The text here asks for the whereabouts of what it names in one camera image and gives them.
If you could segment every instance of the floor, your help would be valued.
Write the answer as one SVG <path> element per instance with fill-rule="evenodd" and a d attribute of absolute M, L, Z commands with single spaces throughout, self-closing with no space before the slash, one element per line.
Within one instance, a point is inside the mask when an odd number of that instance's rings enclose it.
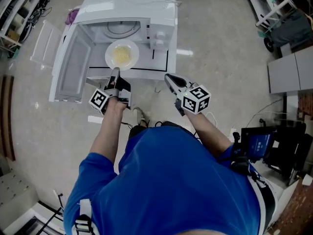
<path fill-rule="evenodd" d="M 52 11 L 37 23 L 15 61 L 12 135 L 16 161 L 11 166 L 32 182 L 42 201 L 58 206 L 53 189 L 68 196 L 77 179 L 79 163 L 87 155 L 100 125 L 88 123 L 96 111 L 86 85 L 82 104 L 51 103 L 51 70 L 29 60 L 44 19 L 63 30 L 68 10 L 83 0 L 51 0 Z M 279 99 L 268 93 L 267 62 L 274 59 L 258 37 L 248 0 L 179 0 L 178 48 L 193 56 L 177 55 L 177 73 L 203 84 L 212 93 L 209 110 L 227 136 L 235 125 L 245 127 L 251 116 Z M 134 79 L 133 103 L 152 120 L 171 120 L 191 129 L 174 108 L 174 96 L 164 82 Z M 155 93 L 155 87 L 161 89 Z M 267 108 L 281 110 L 281 102 Z M 135 123 L 130 111 L 123 121 Z M 257 126 L 258 118 L 250 126 Z M 123 155 L 129 128 L 122 126 L 118 158 Z"/>

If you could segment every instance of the plate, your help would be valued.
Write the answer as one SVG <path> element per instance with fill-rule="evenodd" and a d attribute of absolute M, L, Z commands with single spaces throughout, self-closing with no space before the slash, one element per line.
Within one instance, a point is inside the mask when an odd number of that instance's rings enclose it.
<path fill-rule="evenodd" d="M 113 53 L 114 50 L 118 47 L 128 47 L 131 51 L 131 58 L 128 63 L 123 63 L 120 65 L 117 65 L 114 63 Z M 137 63 L 139 58 L 139 49 L 138 46 L 131 40 L 128 39 L 120 39 L 116 40 L 112 44 L 109 45 L 107 48 L 105 59 L 107 65 L 113 70 L 115 67 L 119 67 L 120 71 L 126 71 L 130 68 L 134 67 L 134 65 Z"/>

